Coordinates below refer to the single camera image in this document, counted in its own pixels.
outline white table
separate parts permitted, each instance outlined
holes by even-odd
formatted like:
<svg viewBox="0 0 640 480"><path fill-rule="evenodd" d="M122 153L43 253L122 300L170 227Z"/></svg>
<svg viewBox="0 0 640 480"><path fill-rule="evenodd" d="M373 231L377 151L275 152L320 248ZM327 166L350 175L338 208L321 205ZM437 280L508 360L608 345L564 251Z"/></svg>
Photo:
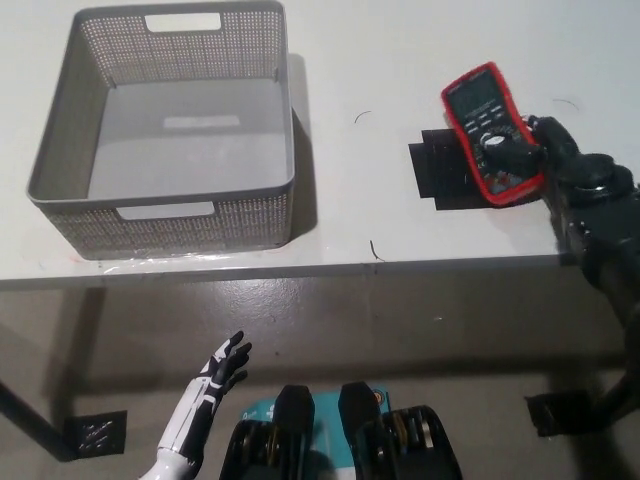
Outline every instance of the white table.
<svg viewBox="0 0 640 480"><path fill-rule="evenodd" d="M638 2L286 0L294 108L313 145L316 226L272 251L84 261L25 187L74 13L120 3L0 6L1 288L555 262L541 202L436 211L418 195L408 144L445 127L439 92L487 60L523 113L556 116L583 150L605 151L640 176Z"/></svg>

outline gray plastic basket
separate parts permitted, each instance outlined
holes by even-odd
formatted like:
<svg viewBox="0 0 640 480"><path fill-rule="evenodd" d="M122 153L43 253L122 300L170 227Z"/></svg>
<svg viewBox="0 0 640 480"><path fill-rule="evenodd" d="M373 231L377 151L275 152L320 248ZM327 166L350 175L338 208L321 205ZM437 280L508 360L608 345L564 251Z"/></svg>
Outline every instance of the gray plastic basket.
<svg viewBox="0 0 640 480"><path fill-rule="evenodd" d="M279 3L76 15L28 194L84 258L283 245L293 180Z"/></svg>

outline black floor plate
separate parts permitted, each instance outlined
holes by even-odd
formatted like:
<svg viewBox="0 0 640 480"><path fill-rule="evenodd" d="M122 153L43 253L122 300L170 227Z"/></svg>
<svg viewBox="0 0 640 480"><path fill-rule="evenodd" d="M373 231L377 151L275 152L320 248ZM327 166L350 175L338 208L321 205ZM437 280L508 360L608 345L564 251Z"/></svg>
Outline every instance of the black floor plate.
<svg viewBox="0 0 640 480"><path fill-rule="evenodd" d="M581 435L599 430L593 421L593 403L585 390L527 397L531 421L540 437Z"/></svg>
<svg viewBox="0 0 640 480"><path fill-rule="evenodd" d="M122 454L127 438L127 412L67 418L64 437L77 450L78 458Z"/></svg>

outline robotic arm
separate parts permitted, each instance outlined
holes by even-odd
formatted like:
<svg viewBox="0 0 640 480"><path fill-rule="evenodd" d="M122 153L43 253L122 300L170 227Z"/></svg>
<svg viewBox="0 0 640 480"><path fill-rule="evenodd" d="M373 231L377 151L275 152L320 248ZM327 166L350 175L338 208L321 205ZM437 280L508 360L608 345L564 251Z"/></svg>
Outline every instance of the robotic arm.
<svg viewBox="0 0 640 480"><path fill-rule="evenodd" d="M581 153L555 118L524 120L538 145L519 154L509 139L485 139L483 148L498 169L542 171L542 196L558 239L606 295L624 330L626 374L579 422L584 431L600 430L640 398L640 190L629 169L609 155Z"/></svg>
<svg viewBox="0 0 640 480"><path fill-rule="evenodd" d="M141 480L192 480L198 475L222 397L247 377L244 370L236 373L249 361L251 343L236 349L243 337L238 332L224 342L191 380L162 435L157 461Z"/></svg>

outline gray floor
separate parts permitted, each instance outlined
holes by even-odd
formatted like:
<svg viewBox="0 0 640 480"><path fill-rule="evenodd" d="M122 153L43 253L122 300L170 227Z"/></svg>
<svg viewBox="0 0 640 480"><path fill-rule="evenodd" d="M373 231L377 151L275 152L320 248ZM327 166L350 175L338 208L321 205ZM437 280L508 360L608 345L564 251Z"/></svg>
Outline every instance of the gray floor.
<svg viewBox="0 0 640 480"><path fill-rule="evenodd" d="M538 439L525 396L601 389L622 332L571 268L0 294L0 379L46 417L127 410L123 456L61 465L0 420L0 478L134 479L182 389L225 337L255 344L199 478L218 478L239 413L284 383L386 385L439 413L466 479L640 478L640 415L603 436Z"/></svg>

